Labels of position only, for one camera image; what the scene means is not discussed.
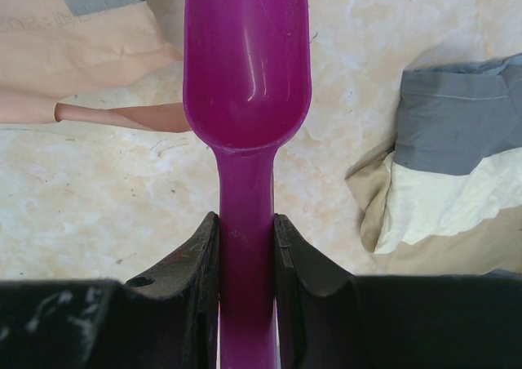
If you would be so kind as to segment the beige cat litter bag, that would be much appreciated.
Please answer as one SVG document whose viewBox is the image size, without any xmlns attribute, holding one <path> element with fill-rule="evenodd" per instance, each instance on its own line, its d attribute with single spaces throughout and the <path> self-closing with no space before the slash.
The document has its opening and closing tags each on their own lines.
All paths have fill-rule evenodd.
<svg viewBox="0 0 522 369">
<path fill-rule="evenodd" d="M 185 132 L 183 106 L 97 109 L 75 95 L 123 87 L 180 60 L 151 0 L 1 0 L 1 121 Z"/>
</svg>

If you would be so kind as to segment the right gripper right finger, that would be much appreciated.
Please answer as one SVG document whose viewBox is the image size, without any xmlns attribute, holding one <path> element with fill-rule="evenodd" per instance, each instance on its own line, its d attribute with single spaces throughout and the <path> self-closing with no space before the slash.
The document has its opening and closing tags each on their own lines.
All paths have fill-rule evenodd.
<svg viewBox="0 0 522 369">
<path fill-rule="evenodd" d="M 347 273 L 275 217 L 276 306 L 283 368 L 353 368 Z"/>
</svg>

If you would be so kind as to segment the purple plastic scoop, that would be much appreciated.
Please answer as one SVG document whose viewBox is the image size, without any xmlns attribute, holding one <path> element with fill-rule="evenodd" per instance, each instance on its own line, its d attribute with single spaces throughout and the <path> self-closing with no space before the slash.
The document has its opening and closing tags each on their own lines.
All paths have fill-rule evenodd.
<svg viewBox="0 0 522 369">
<path fill-rule="evenodd" d="M 273 165 L 311 98 L 308 0 L 185 0 L 184 109 L 219 172 L 223 368 L 276 366 Z"/>
</svg>

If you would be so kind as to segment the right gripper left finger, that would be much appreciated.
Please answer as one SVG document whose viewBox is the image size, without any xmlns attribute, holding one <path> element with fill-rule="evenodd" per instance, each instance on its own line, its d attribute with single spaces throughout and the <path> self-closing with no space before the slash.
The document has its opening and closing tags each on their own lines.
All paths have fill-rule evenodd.
<svg viewBox="0 0 522 369">
<path fill-rule="evenodd" d="M 215 368 L 219 312 L 219 218 L 125 283 L 139 299 L 138 368 Z"/>
</svg>

